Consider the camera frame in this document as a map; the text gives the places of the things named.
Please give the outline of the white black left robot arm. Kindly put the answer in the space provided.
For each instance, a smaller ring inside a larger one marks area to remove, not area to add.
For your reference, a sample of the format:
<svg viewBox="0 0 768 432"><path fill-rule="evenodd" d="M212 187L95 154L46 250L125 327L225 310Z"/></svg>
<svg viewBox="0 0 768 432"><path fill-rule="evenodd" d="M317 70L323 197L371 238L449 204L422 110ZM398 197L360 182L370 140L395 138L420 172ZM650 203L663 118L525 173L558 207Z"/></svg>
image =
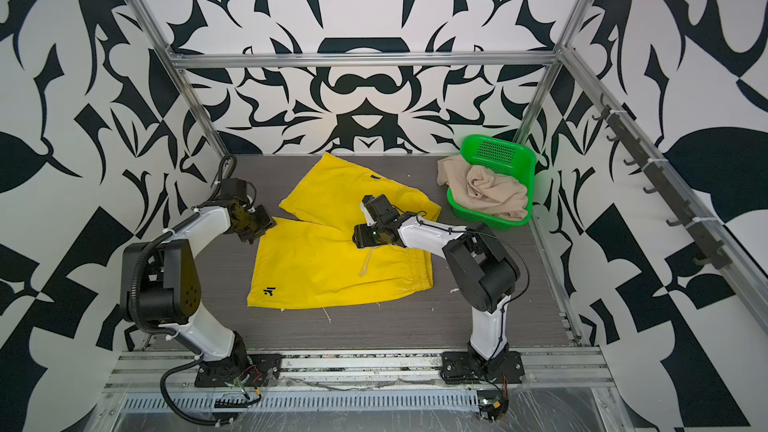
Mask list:
<svg viewBox="0 0 768 432"><path fill-rule="evenodd" d="M265 207L256 203L254 185L221 179L213 196L189 217L123 252L119 306L124 319L191 351L198 387L256 387L264 372L246 352L242 336L203 304L195 259L221 235L234 234L252 245L275 226Z"/></svg>

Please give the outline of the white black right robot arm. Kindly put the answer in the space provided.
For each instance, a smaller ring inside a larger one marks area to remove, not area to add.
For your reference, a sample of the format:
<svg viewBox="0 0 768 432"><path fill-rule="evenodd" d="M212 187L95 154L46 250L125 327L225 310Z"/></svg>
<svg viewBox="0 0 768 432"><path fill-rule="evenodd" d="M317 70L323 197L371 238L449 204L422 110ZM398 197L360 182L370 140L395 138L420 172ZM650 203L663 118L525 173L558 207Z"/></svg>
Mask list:
<svg viewBox="0 0 768 432"><path fill-rule="evenodd" d="M407 212L368 218L354 227L356 247L399 246L443 258L462 297L472 308L472 331L465 352L441 354L440 376L447 384L520 384L520 354L510 349L507 309L520 278L520 266L489 227L451 226Z"/></svg>

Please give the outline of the yellow shorts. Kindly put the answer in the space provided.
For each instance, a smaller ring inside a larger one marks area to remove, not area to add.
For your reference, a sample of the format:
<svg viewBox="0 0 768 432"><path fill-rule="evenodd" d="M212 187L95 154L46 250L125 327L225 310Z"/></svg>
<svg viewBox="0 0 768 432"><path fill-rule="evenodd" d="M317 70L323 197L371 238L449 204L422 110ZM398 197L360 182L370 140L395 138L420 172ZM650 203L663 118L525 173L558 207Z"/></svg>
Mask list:
<svg viewBox="0 0 768 432"><path fill-rule="evenodd" d="M385 195L405 212L439 217L418 189L325 154L282 200L280 218L259 240L250 307L315 309L397 300L433 286L432 257L416 249L359 249L354 228L365 221L361 201Z"/></svg>

